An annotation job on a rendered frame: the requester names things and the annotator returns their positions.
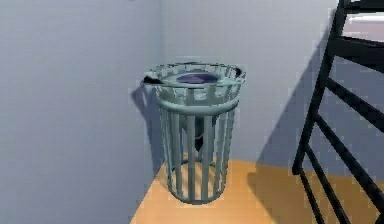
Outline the black metal frame shelf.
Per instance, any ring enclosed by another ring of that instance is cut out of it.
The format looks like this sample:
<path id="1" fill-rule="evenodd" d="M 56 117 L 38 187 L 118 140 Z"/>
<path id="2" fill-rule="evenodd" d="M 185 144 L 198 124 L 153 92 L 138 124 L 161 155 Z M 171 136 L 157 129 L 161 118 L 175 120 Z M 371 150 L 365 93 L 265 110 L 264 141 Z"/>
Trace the black metal frame shelf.
<path id="1" fill-rule="evenodd" d="M 384 74 L 383 42 L 347 37 L 342 34 L 349 14 L 378 12 L 384 12 L 384 0 L 358 0 L 356 2 L 353 2 L 352 0 L 339 0 L 335 10 L 320 71 L 318 73 L 294 163 L 292 165 L 292 173 L 298 175 L 301 179 L 317 224 L 325 224 L 325 222 L 309 181 L 302 168 L 305 157 L 309 158 L 339 223 L 351 224 L 351 222 L 309 145 L 309 140 L 315 125 L 321 129 L 334 150 L 362 187 L 365 194 L 379 211 L 379 216 L 376 219 L 375 224 L 384 224 L 384 192 L 379 189 L 370 175 L 368 175 L 362 168 L 360 163 L 357 162 L 356 158 L 350 153 L 318 113 L 324 91 L 328 89 L 370 124 L 384 133 L 384 113 L 329 77 L 333 59 L 336 56 Z"/>

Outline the green slatted garbage container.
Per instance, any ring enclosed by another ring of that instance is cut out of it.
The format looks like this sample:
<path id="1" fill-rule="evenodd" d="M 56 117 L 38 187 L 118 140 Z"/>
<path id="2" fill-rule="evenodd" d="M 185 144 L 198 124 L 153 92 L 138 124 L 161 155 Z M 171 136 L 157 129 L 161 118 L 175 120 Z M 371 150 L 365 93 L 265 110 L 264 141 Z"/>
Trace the green slatted garbage container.
<path id="1" fill-rule="evenodd" d="M 216 83 L 187 84 L 185 73 L 207 72 Z M 184 62 L 159 65 L 142 83 L 154 88 L 160 111 L 167 187 L 178 200 L 201 205 L 225 190 L 232 133 L 246 73 L 235 65 Z M 203 146 L 195 148 L 195 119 L 204 119 Z"/>

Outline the blue garbage can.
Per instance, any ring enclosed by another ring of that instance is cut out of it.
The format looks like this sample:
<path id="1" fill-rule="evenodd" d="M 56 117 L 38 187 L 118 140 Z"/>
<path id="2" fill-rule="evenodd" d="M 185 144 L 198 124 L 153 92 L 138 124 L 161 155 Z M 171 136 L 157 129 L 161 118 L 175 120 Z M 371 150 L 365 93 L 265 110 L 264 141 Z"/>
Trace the blue garbage can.
<path id="1" fill-rule="evenodd" d="M 185 73 L 182 76 L 177 78 L 177 81 L 180 83 L 187 84 L 206 84 L 206 83 L 216 83 L 218 78 L 216 75 L 207 73 L 207 72 L 190 72 Z M 195 119 L 195 148 L 197 151 L 203 146 L 203 128 L 204 128 L 204 119 L 202 117 L 197 117 Z"/>

